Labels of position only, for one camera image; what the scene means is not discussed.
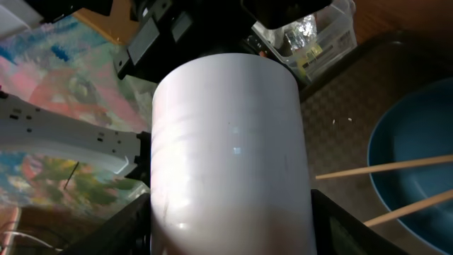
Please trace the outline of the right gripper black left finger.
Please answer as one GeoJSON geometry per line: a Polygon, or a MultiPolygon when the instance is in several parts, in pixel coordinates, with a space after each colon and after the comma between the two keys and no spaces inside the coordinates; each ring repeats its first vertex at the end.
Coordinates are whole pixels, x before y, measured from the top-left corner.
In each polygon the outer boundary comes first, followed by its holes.
{"type": "Polygon", "coordinates": [[[150,255],[151,202],[148,193],[116,213],[97,230],[61,251],[60,255],[150,255]]]}

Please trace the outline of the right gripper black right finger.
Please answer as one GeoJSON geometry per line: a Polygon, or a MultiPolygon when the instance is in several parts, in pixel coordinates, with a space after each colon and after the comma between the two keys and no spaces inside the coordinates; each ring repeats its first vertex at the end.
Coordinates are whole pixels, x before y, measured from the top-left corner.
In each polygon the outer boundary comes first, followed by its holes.
{"type": "Polygon", "coordinates": [[[406,255],[317,189],[311,204],[318,254],[406,255]]]}

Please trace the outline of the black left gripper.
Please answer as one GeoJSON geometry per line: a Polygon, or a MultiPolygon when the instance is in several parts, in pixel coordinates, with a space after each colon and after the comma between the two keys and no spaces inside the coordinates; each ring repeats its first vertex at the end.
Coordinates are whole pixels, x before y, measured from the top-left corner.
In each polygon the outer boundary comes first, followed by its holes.
{"type": "Polygon", "coordinates": [[[281,28],[330,6],[331,0],[160,0],[127,7],[138,31],[113,60],[119,79],[159,83],[175,68],[207,55],[252,53],[255,23],[281,28]]]}

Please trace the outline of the pink plastic cup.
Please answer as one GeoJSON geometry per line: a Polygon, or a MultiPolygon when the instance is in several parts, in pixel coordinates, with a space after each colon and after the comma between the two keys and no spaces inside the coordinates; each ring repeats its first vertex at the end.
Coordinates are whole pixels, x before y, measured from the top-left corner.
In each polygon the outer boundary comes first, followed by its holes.
{"type": "Polygon", "coordinates": [[[168,74],[153,100],[151,205],[169,254],[315,254],[291,73],[229,53],[168,74]]]}

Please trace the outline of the silver foil wrapper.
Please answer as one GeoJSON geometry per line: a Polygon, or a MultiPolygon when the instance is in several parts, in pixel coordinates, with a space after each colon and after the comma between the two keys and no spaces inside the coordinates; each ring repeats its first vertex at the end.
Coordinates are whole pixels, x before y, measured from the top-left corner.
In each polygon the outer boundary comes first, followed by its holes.
{"type": "Polygon", "coordinates": [[[285,28],[285,37],[292,52],[307,46],[316,38],[316,34],[316,17],[314,14],[305,16],[285,28]]]}

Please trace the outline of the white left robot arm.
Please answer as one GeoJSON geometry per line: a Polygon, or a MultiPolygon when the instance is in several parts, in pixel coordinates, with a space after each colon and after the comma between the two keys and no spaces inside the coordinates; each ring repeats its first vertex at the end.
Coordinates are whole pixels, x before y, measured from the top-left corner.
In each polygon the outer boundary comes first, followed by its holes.
{"type": "MultiPolygon", "coordinates": [[[[329,6],[329,0],[134,1],[140,27],[114,60],[119,78],[161,81],[176,67],[220,50],[250,52],[254,23],[283,27],[329,6]]],[[[1,94],[1,148],[73,159],[148,182],[151,135],[120,132],[50,112],[1,94]]]]}

